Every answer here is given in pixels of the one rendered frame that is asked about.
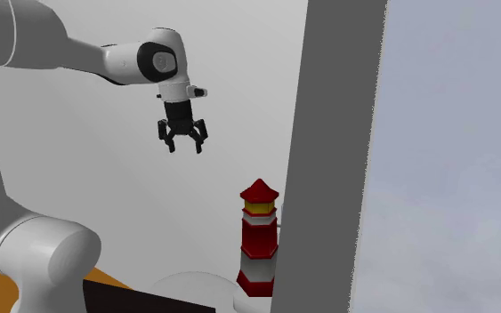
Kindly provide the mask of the white rounded object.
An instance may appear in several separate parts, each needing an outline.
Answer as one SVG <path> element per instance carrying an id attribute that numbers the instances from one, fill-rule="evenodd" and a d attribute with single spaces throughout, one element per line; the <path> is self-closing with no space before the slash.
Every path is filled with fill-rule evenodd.
<path id="1" fill-rule="evenodd" d="M 249 297 L 237 283 L 207 272 L 172 274 L 158 280 L 147 292 L 207 306 L 215 313 L 271 313 L 271 297 Z"/>

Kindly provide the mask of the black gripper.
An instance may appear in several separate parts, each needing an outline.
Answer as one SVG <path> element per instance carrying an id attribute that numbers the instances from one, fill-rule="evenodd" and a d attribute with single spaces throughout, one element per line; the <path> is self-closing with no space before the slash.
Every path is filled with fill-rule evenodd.
<path id="1" fill-rule="evenodd" d="M 195 141 L 196 152 L 202 152 L 202 146 L 208 138 L 206 123 L 203 119 L 193 120 L 190 100 L 165 102 L 166 119 L 158 120 L 158 138 L 168 147 L 170 153 L 175 152 L 174 132 L 189 135 Z"/>

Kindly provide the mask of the red and white lighthouse figure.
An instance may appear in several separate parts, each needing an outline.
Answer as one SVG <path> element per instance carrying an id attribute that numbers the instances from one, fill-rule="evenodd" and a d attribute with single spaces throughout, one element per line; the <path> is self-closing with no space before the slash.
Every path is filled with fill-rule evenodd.
<path id="1" fill-rule="evenodd" d="M 249 297 L 271 297 L 279 249 L 275 205 L 279 192 L 257 179 L 240 197 L 244 207 L 237 283 Z"/>

